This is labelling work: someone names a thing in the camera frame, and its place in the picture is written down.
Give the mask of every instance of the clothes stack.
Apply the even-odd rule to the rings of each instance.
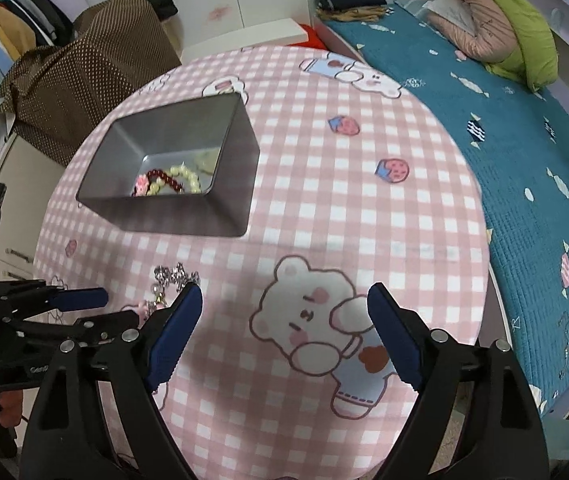
[[[69,18],[51,0],[0,0],[0,72],[37,46],[71,41]]]
[[[388,12],[386,0],[317,0],[321,20],[377,22]]]

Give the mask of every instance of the bed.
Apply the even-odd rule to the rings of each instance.
[[[481,343],[513,345],[543,416],[569,413],[569,115],[491,75],[390,3],[376,23],[319,22],[331,50],[395,79],[433,111],[482,189],[492,286]]]

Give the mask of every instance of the round table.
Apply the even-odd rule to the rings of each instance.
[[[114,120],[230,91],[261,150],[244,236],[122,232],[75,200]],[[196,475],[346,480],[385,458],[416,398],[372,327],[370,286],[472,344],[489,254],[476,180],[407,89],[335,54],[259,47],[172,70],[107,115],[55,189],[36,254],[39,277],[103,286],[111,310],[152,300],[154,267],[178,262],[199,272],[203,312],[154,398]]]

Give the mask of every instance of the pink flower charm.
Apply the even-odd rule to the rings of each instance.
[[[138,175],[135,179],[135,190],[133,196],[145,196],[149,190],[149,179],[145,174]]]
[[[64,248],[64,253],[67,255],[67,258],[71,258],[73,254],[76,252],[78,248],[78,242],[75,240],[69,240],[67,246]]]

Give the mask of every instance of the drawer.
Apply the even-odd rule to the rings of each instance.
[[[64,168],[18,137],[0,168],[7,186],[0,219],[0,260],[33,273],[47,204]]]
[[[29,272],[0,260],[0,282],[6,282],[7,280],[30,280],[32,278],[33,276]]]

